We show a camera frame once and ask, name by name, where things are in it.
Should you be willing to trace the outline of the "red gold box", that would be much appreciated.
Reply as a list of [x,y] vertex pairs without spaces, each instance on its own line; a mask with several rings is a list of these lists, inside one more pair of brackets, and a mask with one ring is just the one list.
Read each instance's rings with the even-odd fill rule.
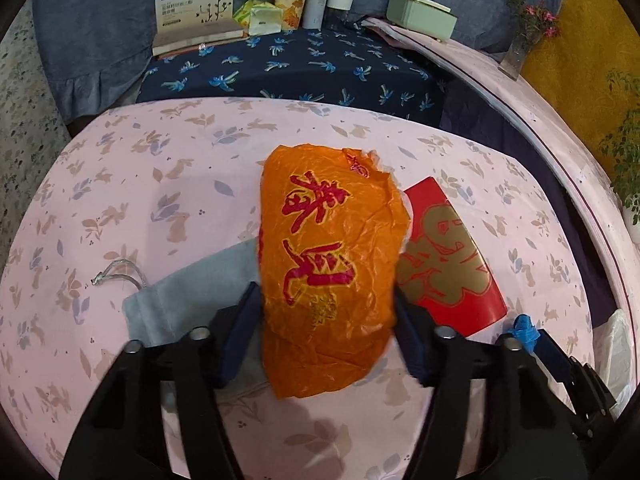
[[411,235],[396,268],[406,298],[469,337],[506,317],[494,276],[454,206],[428,177],[406,191]]

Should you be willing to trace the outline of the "white lined trash bin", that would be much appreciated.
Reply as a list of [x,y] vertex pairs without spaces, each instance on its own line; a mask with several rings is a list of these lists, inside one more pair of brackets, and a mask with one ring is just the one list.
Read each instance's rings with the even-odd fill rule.
[[628,316],[617,309],[608,320],[593,330],[593,350],[596,371],[614,396],[614,416],[617,417],[630,400],[636,383],[632,357]]

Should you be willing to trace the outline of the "grey drawstring pouch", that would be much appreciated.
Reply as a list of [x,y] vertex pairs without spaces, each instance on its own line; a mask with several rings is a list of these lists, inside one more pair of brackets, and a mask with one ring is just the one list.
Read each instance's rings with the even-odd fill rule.
[[124,300],[129,337],[148,347],[170,344],[211,321],[219,310],[238,304],[247,286],[259,281],[257,240],[244,240],[152,285],[135,263],[120,258],[91,284],[116,280],[137,289]]

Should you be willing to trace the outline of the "yellow curtain backdrop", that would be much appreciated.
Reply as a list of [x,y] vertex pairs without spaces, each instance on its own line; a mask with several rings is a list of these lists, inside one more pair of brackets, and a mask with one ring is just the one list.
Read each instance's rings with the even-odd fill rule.
[[522,75],[613,177],[615,160],[600,141],[639,99],[611,84],[608,73],[638,75],[639,35],[617,0],[563,0],[559,23],[559,36],[534,47]]

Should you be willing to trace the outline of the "pink dotted shelf cloth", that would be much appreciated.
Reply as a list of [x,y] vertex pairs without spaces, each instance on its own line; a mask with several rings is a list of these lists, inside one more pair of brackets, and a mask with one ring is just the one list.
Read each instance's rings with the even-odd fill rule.
[[610,180],[585,144],[523,78],[513,80],[488,54],[453,39],[437,40],[382,18],[361,25],[421,53],[470,86],[533,144],[572,199],[629,323],[639,326],[639,251],[632,242]]

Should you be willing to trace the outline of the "pink rabbit print tablecloth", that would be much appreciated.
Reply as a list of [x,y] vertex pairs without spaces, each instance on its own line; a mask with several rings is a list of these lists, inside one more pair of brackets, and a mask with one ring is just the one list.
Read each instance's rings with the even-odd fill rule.
[[593,359],[585,284],[560,211],[515,159],[461,136],[354,108],[172,100],[113,110],[53,164],[1,280],[1,404],[56,474],[93,391],[128,337],[134,285],[93,277],[126,258],[149,282],[254,238],[259,180],[281,145],[375,152],[401,188],[437,180],[487,260],[510,315]]

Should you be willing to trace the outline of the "small orange printed can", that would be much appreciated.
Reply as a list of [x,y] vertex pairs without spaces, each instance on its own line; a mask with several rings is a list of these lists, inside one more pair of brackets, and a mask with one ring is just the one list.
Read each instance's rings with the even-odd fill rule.
[[298,29],[306,0],[274,0],[274,5],[282,11],[281,27],[285,32]]

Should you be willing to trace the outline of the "navy floral cloth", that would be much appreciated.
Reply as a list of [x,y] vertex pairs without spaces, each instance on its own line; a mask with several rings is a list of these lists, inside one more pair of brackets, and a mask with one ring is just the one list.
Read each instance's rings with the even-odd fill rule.
[[294,30],[152,62],[137,100],[265,98],[373,110],[435,127],[445,81],[430,62],[363,30]]

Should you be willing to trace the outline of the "white open book box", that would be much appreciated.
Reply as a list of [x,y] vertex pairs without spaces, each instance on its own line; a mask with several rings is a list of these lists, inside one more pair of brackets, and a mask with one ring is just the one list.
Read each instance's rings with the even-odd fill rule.
[[186,47],[189,39],[208,41],[232,20],[233,0],[154,0],[154,56]]

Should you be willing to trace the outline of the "mint green box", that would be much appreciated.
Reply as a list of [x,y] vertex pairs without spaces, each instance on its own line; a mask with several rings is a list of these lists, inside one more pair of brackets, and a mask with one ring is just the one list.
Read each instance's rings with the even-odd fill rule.
[[438,40],[451,38],[458,18],[432,0],[388,0],[386,20]]

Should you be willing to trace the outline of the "orange printed plastic bag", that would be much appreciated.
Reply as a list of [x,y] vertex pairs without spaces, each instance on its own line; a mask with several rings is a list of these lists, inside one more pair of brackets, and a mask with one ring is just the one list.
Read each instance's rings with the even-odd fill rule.
[[262,367],[277,398],[344,389],[372,370],[395,324],[410,210],[374,153],[278,146],[260,180]]

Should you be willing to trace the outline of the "green white small packet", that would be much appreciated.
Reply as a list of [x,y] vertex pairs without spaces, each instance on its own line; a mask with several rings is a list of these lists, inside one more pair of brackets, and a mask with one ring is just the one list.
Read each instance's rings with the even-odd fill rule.
[[251,37],[282,32],[283,10],[262,0],[246,0],[233,14],[233,19],[246,29]]

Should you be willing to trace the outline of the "glass vase with pink flowers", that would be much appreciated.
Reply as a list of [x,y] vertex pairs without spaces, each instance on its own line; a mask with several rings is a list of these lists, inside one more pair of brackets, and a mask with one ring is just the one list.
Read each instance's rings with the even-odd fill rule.
[[506,0],[516,19],[516,34],[498,69],[512,80],[517,80],[526,58],[538,42],[560,34],[558,17],[546,6],[544,0],[528,3],[527,0]]

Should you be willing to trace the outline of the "tall white bottle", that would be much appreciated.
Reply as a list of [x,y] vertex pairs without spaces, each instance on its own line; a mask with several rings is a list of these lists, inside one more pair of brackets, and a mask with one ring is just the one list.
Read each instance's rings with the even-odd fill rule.
[[326,0],[306,0],[303,13],[303,29],[319,30],[322,25]]

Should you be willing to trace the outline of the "green plant in white pot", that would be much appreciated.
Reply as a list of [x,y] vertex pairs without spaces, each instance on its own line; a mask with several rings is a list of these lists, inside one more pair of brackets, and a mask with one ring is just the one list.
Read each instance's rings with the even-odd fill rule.
[[622,201],[626,229],[634,246],[639,247],[639,77],[612,68],[606,76],[611,92],[620,90],[634,98],[622,123],[600,142],[600,149],[614,159],[612,190]]

